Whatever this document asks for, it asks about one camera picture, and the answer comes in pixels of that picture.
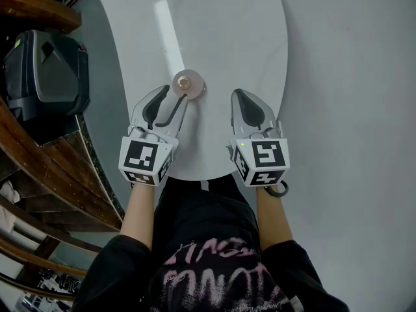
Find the gray floor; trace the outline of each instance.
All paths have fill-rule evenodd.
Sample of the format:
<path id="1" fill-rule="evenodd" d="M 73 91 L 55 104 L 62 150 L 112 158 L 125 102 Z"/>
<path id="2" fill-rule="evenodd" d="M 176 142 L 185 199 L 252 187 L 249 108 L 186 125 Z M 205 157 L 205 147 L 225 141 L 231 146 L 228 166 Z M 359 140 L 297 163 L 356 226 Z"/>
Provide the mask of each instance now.
<path id="1" fill-rule="evenodd" d="M 118 154 L 129 114 L 116 46 L 100 0 L 80 0 L 75 8 L 82 12 L 83 25 L 72 36 L 85 45 L 89 59 L 91 101 L 84 111 L 85 123 L 92 143 L 105 145 L 94 148 L 114 193 L 126 208 L 130 185 L 118 170 Z"/>
<path id="2" fill-rule="evenodd" d="M 416 0 L 282 1 L 289 67 L 280 118 L 291 154 L 284 205 L 294 236 L 325 288 L 352 311 L 414 311 Z M 89 11 L 83 12 L 87 26 Z M 105 18 L 90 22 L 100 29 Z M 108 36 L 98 33 L 97 41 Z M 98 66 L 108 64 L 100 54 Z M 102 96 L 114 96 L 122 109 L 115 65 L 107 71 L 116 79 Z M 120 98 L 107 94 L 114 89 Z M 98 103 L 96 109 L 105 111 Z M 120 124 L 120 136 L 97 140 L 117 143 L 127 117 L 107 123 Z M 117 159 L 108 160 L 125 205 L 129 189 Z"/>

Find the black sweatshirt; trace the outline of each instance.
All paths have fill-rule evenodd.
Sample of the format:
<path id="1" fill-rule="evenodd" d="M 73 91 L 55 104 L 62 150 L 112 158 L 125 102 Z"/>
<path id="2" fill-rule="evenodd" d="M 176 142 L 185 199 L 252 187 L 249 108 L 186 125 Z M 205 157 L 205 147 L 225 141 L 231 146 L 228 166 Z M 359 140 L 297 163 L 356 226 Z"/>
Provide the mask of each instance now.
<path id="1" fill-rule="evenodd" d="M 130 237 L 113 238 L 92 263 L 73 311 L 348 311 L 293 240 L 259 253 L 246 203 L 206 191 L 164 199 L 153 252 Z"/>

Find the tabletop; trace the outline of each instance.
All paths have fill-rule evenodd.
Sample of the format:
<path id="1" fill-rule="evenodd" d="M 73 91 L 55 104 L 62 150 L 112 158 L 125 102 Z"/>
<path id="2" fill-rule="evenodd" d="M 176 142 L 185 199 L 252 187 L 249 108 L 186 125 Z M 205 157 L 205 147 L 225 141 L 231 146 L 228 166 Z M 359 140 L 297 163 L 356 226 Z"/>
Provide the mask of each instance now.
<path id="1" fill-rule="evenodd" d="M 169 176 L 208 180 L 235 171 L 231 93 L 258 95 L 278 115 L 287 72 L 287 28 L 281 0 L 101 0 L 120 61 L 127 109 L 170 85 L 183 69 L 205 81 L 189 101 Z M 177 96 L 161 106 L 166 116 Z"/>

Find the forearm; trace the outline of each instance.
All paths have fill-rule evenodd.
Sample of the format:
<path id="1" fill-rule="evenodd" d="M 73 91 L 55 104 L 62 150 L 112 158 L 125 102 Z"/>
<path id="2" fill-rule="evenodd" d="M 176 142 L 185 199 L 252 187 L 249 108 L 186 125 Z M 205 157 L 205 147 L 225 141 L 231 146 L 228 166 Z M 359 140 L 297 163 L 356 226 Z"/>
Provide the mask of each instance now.
<path id="1" fill-rule="evenodd" d="M 271 196 L 263 187 L 257 187 L 256 195 L 261 251 L 280 242 L 292 240 L 292 231 L 281 200 Z"/>
<path id="2" fill-rule="evenodd" d="M 120 230 L 121 235 L 142 242 L 150 250 L 153 239 L 154 203 L 154 187 L 136 184 L 131 191 L 129 205 Z"/>

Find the black strap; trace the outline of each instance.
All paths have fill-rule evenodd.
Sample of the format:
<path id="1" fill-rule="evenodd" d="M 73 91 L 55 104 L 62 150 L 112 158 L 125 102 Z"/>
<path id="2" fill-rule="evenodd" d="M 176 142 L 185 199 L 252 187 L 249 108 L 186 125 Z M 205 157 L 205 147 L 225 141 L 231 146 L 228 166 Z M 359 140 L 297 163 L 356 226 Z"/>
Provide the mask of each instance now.
<path id="1" fill-rule="evenodd" d="M 281 198 L 285 196 L 289 191 L 289 186 L 284 180 L 282 180 L 280 183 L 283 185 L 283 187 L 285 187 L 285 190 L 283 192 L 275 192 L 270 186 L 265 186 L 266 192 L 268 192 L 271 196 L 274 196 L 275 198 Z"/>

